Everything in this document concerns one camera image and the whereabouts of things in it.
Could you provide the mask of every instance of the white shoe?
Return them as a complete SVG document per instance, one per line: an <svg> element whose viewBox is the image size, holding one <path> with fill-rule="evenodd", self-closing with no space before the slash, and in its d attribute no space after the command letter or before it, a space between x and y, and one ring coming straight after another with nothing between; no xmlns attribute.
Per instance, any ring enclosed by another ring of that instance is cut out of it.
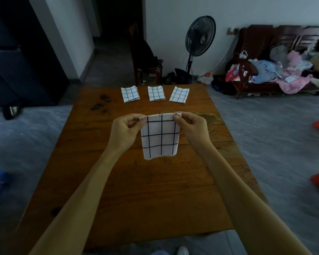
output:
<svg viewBox="0 0 319 255"><path fill-rule="evenodd" d="M189 251L186 247L181 246L179 247L179 250L177 251L176 255L189 255Z"/></svg>

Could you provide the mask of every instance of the person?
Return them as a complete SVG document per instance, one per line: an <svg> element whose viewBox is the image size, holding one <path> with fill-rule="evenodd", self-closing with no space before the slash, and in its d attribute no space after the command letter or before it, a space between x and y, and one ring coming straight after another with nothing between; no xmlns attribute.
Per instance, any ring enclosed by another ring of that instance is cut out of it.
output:
<svg viewBox="0 0 319 255"><path fill-rule="evenodd" d="M82 253L107 178L118 158L131 147L137 133L146 124L146 120L138 119L140 116L144 115L129 114L113 121L103 154L37 241L31 255ZM248 254L311 254L213 146L204 118L182 112L182 117L174 115L174 120L207 164ZM184 247L181 252L189 254Z"/></svg>

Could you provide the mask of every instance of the standing fan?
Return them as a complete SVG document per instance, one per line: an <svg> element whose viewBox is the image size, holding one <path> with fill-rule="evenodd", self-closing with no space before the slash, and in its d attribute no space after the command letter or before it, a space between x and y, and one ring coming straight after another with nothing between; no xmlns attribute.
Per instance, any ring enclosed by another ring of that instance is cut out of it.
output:
<svg viewBox="0 0 319 255"><path fill-rule="evenodd" d="M189 60L186 67L186 84L190 77L190 69L194 56L203 55L211 46L215 37L216 24L211 16L197 18L190 26L185 38L185 47L189 52Z"/></svg>

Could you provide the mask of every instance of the fan head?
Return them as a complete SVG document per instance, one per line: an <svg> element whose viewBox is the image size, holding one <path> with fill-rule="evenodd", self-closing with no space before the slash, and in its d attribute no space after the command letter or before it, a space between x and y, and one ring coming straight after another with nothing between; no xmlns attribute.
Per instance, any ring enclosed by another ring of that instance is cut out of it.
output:
<svg viewBox="0 0 319 255"><path fill-rule="evenodd" d="M197 18L188 29L185 47L192 56L200 56L208 50L215 37L216 24L211 16Z"/></svg>

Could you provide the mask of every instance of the fan pole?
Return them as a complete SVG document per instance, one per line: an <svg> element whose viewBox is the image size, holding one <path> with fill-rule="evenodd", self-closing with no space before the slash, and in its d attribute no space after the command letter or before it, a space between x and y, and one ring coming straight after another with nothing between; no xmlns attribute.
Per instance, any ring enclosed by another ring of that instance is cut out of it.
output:
<svg viewBox="0 0 319 255"><path fill-rule="evenodd" d="M193 56L191 56L191 54L189 54L189 60L188 60L188 70L187 70L187 77L186 77L186 84L189 83L189 74L190 74L190 69L191 69L191 64L192 64L192 60L194 59Z"/></svg>

